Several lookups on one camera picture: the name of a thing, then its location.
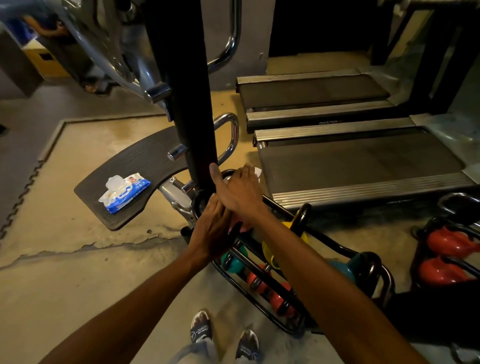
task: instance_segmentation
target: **gym machine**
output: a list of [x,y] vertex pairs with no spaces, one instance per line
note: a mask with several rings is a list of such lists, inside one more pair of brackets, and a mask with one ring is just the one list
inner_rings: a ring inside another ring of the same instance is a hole
[[[86,10],[92,10],[89,7],[92,4],[93,1],[83,0],[78,7],[85,6]],[[119,4],[117,2],[113,4],[114,12],[110,15],[121,14]],[[202,213],[202,208],[215,188],[209,176],[208,166],[213,162],[221,164],[236,145],[235,141],[238,138],[236,117],[233,114],[225,114],[215,121],[212,120],[208,84],[209,67],[206,62],[200,1],[192,1],[189,11],[184,10],[183,3],[157,0],[145,0],[137,9],[140,13],[138,15],[142,16],[142,22],[145,24],[163,89],[168,90],[168,92],[157,93],[154,99],[156,103],[163,102],[162,105],[167,108],[168,116],[174,121],[175,126],[154,133],[124,149],[98,167],[75,188],[78,197],[107,228],[113,231],[120,229],[138,215],[153,192],[159,189],[171,202],[172,207],[186,217],[189,226],[182,230],[182,235],[188,241],[192,228]],[[63,15],[72,22],[77,22],[74,13],[65,11]],[[188,47],[184,43],[186,38],[186,35],[183,35],[184,31],[188,35]],[[185,69],[189,70],[188,78],[184,76]],[[138,80],[139,75],[134,71],[132,76],[135,77],[134,81],[139,86],[141,84]],[[123,78],[124,83],[128,82],[124,73],[119,73],[118,78]],[[232,140],[227,151],[217,157],[214,129],[217,125],[228,121],[232,123]],[[183,184],[173,175],[186,168],[189,169],[192,181]],[[98,202],[99,196],[105,190],[106,180],[113,174],[129,175],[134,172],[139,172],[147,178],[151,182],[150,186],[118,213],[109,214]],[[224,178],[228,178],[232,172],[232,170],[224,171]],[[454,284],[431,290],[395,294],[393,278],[377,255],[368,252],[357,253],[337,244],[309,226],[308,217],[312,210],[309,204],[303,205],[293,216],[266,196],[264,196],[264,202],[280,217],[290,220],[290,228],[296,234],[303,235],[304,231],[339,254],[350,258],[351,261],[348,264],[336,265],[336,268],[350,279],[354,279],[368,296],[373,295],[377,281],[382,278],[384,283],[382,293],[380,298],[374,301],[408,339],[436,344],[454,342],[463,347],[479,347],[478,335],[466,330],[467,326],[478,325],[479,317],[473,310],[463,310],[465,300],[468,305],[476,302],[472,296],[479,288],[477,280],[464,282],[461,285]],[[285,283],[280,283],[273,274],[269,275],[271,270],[267,271],[267,265],[274,264],[274,257],[270,257],[267,261],[261,243],[255,240],[252,232],[239,233],[239,231],[240,227],[236,225],[229,235],[229,238],[234,241],[234,247],[221,261],[214,262],[215,268],[266,317],[286,332],[295,337],[301,336],[306,330],[321,333],[321,328],[311,320],[291,288]],[[265,271],[248,258],[250,253],[265,262]],[[228,273],[231,269],[237,270],[234,269],[236,265],[234,259],[245,265],[253,277],[250,273],[247,275],[245,270],[238,272],[238,279],[234,277],[235,273]],[[280,269],[275,269],[275,272],[276,276],[283,275]],[[260,297],[262,294],[254,297],[241,282],[242,279],[250,281],[250,289],[256,291],[262,289],[261,282],[265,283],[270,296],[265,296],[267,294],[265,289],[262,292],[263,298]],[[265,298],[269,299],[273,311],[267,309],[262,303]],[[449,312],[452,312],[451,319],[448,319]]]
[[[378,8],[377,39],[372,47],[376,66],[357,69],[247,76],[237,79],[247,115],[247,132],[259,129],[407,117],[426,112],[428,97],[457,26],[476,1],[413,0],[388,43],[395,2]],[[417,10],[433,10],[425,49],[412,81],[385,63]]]
[[[432,113],[448,110],[480,51],[479,11],[469,20],[432,100],[425,94]],[[479,133],[476,123],[455,114],[424,113],[257,130],[253,144],[268,192],[283,207],[362,210],[477,189]]]

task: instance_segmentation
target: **yellow kettlebell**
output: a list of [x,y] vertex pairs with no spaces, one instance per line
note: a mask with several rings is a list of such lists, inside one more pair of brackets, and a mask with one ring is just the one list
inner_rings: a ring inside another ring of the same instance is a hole
[[[282,221],[282,224],[284,224],[287,228],[290,229],[290,227],[292,226],[292,223],[291,222],[286,222],[286,221]],[[308,236],[307,234],[302,233],[301,235],[301,239],[308,244]],[[267,244],[265,244],[265,242],[262,242],[262,250],[264,252],[264,257],[265,259],[267,260],[267,262],[275,269],[280,269],[280,266],[278,265],[278,263],[276,262],[275,260],[275,257],[274,255],[272,254],[272,251],[270,250],[270,248],[267,246]]]

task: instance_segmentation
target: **leg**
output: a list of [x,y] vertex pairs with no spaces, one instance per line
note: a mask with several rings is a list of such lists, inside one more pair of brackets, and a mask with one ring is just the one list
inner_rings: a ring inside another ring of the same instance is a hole
[[257,363],[260,361],[260,350],[257,335],[252,330],[245,330],[239,341],[235,364]]
[[205,311],[195,315],[190,329],[192,343],[184,346],[169,364],[217,364],[218,356],[212,340],[212,327]]

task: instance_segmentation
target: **blue wipes package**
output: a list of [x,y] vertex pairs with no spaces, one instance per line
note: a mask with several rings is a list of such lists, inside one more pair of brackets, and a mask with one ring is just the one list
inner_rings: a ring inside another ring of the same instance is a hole
[[108,191],[98,201],[103,202],[110,214],[114,214],[132,201],[149,184],[150,181],[138,173],[132,174],[127,178],[122,178],[118,175],[113,176],[105,184]]

